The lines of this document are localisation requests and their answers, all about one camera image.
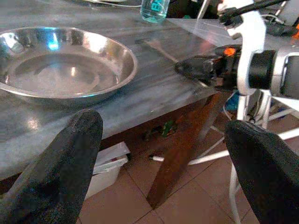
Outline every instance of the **blue liquid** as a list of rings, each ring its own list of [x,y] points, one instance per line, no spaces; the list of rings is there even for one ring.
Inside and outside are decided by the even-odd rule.
[[[142,0],[140,14],[145,21],[162,22],[166,18],[170,0]]]

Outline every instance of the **white container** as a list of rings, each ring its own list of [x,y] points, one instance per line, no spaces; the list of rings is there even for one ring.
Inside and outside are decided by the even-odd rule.
[[[115,183],[122,165],[128,162],[128,153],[130,151],[124,142],[98,153],[85,199]]]

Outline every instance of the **marble countertop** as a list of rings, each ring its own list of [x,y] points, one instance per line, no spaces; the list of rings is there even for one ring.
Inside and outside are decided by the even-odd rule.
[[[118,40],[138,59],[134,80],[92,106],[104,121],[103,138],[214,94],[214,90],[176,74],[173,61],[144,43],[158,40],[178,60],[214,45],[165,21],[143,21],[136,8],[90,7],[63,0],[0,2],[0,31],[28,26],[76,27]],[[0,180],[21,172],[65,126],[78,109],[26,103],[0,91]]]

